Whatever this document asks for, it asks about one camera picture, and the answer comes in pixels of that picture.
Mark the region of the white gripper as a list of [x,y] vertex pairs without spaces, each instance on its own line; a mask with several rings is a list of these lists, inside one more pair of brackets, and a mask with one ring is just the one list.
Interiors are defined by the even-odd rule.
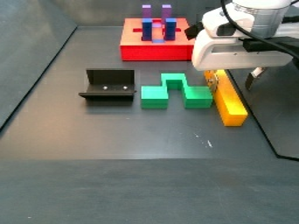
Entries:
[[[286,17],[290,7],[288,2],[228,2],[204,13],[191,54],[196,70],[255,67],[246,80],[250,90],[266,67],[299,60],[299,21]],[[215,92],[215,71],[208,84]]]

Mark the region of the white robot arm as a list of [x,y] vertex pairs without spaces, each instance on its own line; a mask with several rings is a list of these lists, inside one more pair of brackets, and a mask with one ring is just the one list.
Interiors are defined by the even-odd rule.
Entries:
[[270,67],[299,68],[299,17],[287,17],[292,0],[231,0],[192,27],[196,70],[252,68],[246,86]]

